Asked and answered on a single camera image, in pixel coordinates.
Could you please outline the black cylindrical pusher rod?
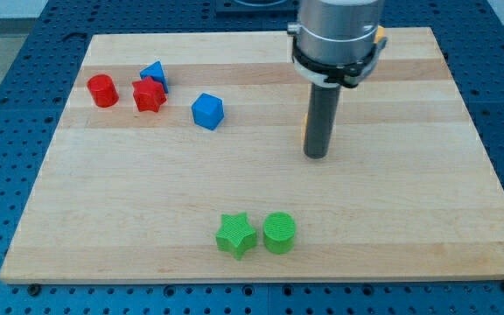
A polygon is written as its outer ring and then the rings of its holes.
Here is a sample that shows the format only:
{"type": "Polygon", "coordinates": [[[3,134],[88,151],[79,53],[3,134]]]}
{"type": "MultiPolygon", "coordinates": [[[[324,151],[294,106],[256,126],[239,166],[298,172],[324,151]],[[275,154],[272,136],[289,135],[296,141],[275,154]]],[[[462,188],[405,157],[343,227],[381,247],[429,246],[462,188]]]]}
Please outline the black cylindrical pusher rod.
{"type": "Polygon", "coordinates": [[[308,158],[324,158],[328,152],[341,87],[311,84],[303,151],[308,158]]]}

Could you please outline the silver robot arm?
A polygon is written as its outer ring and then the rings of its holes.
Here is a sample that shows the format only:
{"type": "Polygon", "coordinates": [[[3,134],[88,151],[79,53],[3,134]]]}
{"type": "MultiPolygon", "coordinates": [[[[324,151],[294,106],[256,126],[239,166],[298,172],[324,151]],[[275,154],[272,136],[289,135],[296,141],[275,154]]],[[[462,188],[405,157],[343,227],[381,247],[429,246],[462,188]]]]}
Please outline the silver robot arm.
{"type": "Polygon", "coordinates": [[[288,25],[296,71],[311,83],[303,151],[329,150],[342,88],[356,88],[375,69],[387,38],[378,33],[383,0],[304,0],[288,25]]]}

